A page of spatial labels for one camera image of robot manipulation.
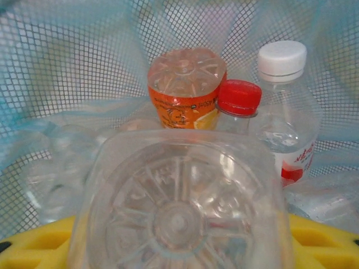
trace blue mesh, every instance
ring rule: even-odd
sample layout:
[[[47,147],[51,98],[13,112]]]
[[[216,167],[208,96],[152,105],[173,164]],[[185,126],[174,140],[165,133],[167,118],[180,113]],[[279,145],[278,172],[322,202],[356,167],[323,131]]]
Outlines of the blue mesh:
[[[121,125],[149,102],[159,54],[206,46],[228,77],[256,81],[256,54],[294,39],[309,49],[306,79],[324,119],[312,175],[359,167],[359,2],[347,0],[0,1],[0,236],[38,225],[19,185],[49,158],[58,125]]]

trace bottle cap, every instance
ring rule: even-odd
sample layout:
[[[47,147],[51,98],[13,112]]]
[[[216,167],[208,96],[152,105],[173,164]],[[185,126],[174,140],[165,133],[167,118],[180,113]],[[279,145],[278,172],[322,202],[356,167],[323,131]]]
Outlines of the bottle cap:
[[[242,80],[227,80],[219,89],[218,106],[229,114],[250,116],[257,111],[262,90]]]
[[[303,74],[306,47],[297,41],[278,41],[264,45],[258,52],[259,77],[268,82],[288,82]]]

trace red bottle cap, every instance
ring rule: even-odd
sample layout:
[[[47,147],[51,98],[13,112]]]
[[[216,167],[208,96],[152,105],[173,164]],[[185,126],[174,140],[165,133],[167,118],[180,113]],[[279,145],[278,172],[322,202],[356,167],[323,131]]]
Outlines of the red bottle cap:
[[[257,111],[262,90],[242,80],[227,80],[219,89],[218,106],[229,114],[249,116]]]

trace yellow plastic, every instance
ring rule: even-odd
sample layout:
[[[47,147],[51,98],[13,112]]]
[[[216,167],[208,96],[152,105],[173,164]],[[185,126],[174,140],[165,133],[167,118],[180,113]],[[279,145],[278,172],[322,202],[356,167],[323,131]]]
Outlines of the yellow plastic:
[[[74,217],[1,242],[0,269],[65,269]],[[359,235],[290,216],[296,269],[359,269]]]

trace orange label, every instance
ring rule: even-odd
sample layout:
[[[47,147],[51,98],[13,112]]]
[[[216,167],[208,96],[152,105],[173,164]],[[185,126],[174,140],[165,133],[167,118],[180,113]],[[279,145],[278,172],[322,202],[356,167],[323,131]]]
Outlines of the orange label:
[[[210,94],[188,98],[169,96],[149,87],[149,95],[165,127],[211,130],[215,128],[219,115],[215,108],[219,87]]]

